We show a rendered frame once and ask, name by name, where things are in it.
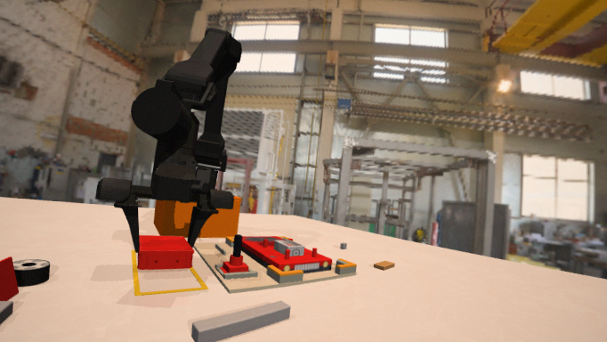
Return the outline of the grey rectangular bar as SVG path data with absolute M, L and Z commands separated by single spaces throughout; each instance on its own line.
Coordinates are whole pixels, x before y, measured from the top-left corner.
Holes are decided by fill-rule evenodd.
M 215 342 L 289 319 L 291 306 L 283 301 L 227 313 L 192 323 L 195 342 Z

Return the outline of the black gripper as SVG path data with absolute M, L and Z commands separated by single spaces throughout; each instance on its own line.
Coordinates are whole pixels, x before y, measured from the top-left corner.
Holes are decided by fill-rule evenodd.
M 132 185 L 132 181 L 103 178 L 98 182 L 96 190 L 96 199 L 113 200 L 114 208 L 122 208 L 123 213 L 129 224 L 130 233 L 134 245 L 135 253 L 139 252 L 139 220 L 138 220 L 138 201 L 137 199 L 152 199 L 152 187 L 154 182 L 154 173 L 158 168 L 163 155 L 171 156 L 173 164 L 186 165 L 187 159 L 195 158 L 195 151 L 173 145 L 157 145 L 155 150 L 155 161 L 150 182 L 150 187 Z M 193 248 L 201 228 L 208 217 L 217 215 L 217 208 L 233 209 L 233 195 L 230 191 L 217 191 L 209 189 L 208 194 L 192 194 L 192 203 L 197 203 L 193 207 L 190 218 L 190 229 L 188 234 L 188 243 Z

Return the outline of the black toy tyre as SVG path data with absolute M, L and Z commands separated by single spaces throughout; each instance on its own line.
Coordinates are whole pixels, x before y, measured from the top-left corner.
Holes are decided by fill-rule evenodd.
M 49 280 L 49 261 L 41 259 L 26 259 L 12 263 L 18 287 L 34 286 Z

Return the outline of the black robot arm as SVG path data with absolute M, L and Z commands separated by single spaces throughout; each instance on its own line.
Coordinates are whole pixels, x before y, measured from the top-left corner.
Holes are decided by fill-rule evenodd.
M 195 151 L 195 158 L 187 159 L 186 165 L 171 163 L 171 156 L 161 157 L 154 173 L 153 199 L 191 203 L 192 194 L 214 190 L 216 170 L 225 172 L 227 151 L 221 125 L 228 77 L 236 70 L 241 53 L 241 43 L 229 31 L 207 28 L 188 60 L 175 63 L 157 79 L 155 87 L 133 101 L 134 124 L 156 138 L 157 145 Z M 204 133 L 199 138 L 198 118 L 191 109 L 206 112 Z

